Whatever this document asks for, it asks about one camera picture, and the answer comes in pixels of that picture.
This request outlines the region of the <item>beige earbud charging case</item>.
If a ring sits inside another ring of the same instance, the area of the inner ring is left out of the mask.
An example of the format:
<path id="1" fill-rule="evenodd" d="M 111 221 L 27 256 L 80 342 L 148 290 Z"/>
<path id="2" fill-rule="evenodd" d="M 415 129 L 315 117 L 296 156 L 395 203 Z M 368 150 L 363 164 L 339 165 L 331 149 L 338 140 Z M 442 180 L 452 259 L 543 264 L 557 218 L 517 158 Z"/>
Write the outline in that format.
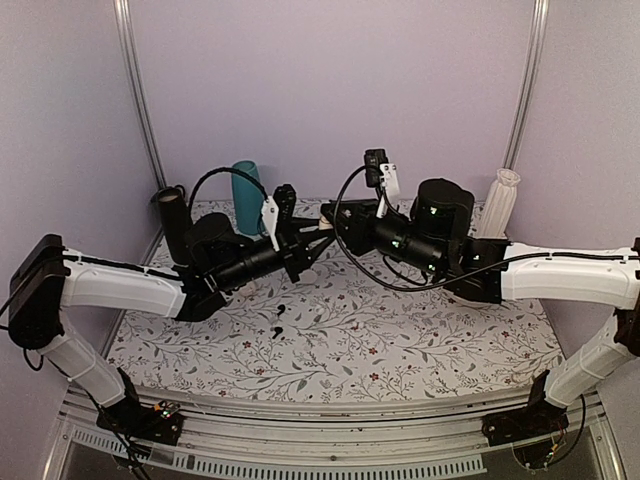
<path id="1" fill-rule="evenodd" d="M 333 229 L 333 225 L 332 225 L 331 221 L 326 216 L 324 216 L 323 214 L 321 214 L 320 217 L 319 217 L 318 229 L 319 230 L 332 230 Z"/>

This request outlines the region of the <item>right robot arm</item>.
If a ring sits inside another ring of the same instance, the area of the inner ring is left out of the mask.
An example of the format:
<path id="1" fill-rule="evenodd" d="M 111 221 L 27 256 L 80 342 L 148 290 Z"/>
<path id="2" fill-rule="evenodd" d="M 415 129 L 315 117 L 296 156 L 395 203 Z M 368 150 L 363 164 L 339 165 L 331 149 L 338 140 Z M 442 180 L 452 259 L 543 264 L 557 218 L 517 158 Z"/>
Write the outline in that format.
<path id="1" fill-rule="evenodd" d="M 534 382 L 517 427 L 537 436 L 584 391 L 639 356 L 639 248 L 544 249 L 469 236 L 473 195 L 446 179 L 418 188 L 409 215 L 390 198 L 322 205 L 349 259 L 373 250 L 431 275 L 471 302 L 553 299 L 609 305 L 613 314 L 577 353 Z"/>

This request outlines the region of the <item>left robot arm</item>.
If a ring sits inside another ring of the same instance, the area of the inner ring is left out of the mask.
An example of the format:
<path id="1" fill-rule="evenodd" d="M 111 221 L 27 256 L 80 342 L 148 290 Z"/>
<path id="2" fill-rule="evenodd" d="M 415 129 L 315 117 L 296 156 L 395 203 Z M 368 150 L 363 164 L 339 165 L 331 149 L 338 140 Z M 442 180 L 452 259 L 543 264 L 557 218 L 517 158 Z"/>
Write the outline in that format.
<path id="1" fill-rule="evenodd" d="M 9 337 L 57 366 L 126 433 L 141 433 L 158 410 L 140 404 L 129 378 L 77 333 L 63 308 L 106 307 L 201 322 L 252 280 L 283 269 L 298 281 L 334 239 L 324 218 L 269 215 L 266 224 L 268 237 L 252 240 L 237 234 L 225 214 L 204 215 L 185 233 L 186 266 L 171 270 L 84 256 L 65 249 L 60 236 L 47 235 L 12 277 Z"/>

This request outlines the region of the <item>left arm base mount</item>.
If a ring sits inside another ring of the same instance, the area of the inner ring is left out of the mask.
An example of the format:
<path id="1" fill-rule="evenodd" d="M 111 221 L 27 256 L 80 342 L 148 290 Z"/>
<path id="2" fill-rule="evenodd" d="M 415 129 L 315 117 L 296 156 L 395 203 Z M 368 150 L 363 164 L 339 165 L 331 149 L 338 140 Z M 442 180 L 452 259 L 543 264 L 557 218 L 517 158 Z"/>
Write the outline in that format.
<path id="1" fill-rule="evenodd" d="M 101 407 L 96 424 L 123 436 L 176 446 L 184 421 L 185 417 L 181 413 L 166 416 L 154 407 L 123 399 L 110 407 Z"/>

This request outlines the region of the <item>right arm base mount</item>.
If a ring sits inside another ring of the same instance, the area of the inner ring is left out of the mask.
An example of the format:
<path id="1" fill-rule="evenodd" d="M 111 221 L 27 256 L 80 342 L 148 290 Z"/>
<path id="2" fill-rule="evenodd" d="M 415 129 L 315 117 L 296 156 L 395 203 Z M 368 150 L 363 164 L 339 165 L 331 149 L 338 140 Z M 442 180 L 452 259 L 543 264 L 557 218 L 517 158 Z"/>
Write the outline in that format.
<path id="1" fill-rule="evenodd" d="M 568 425 L 565 408 L 542 401 L 535 405 L 485 415 L 482 418 L 481 432 L 490 446 L 497 446 L 559 432 Z"/>

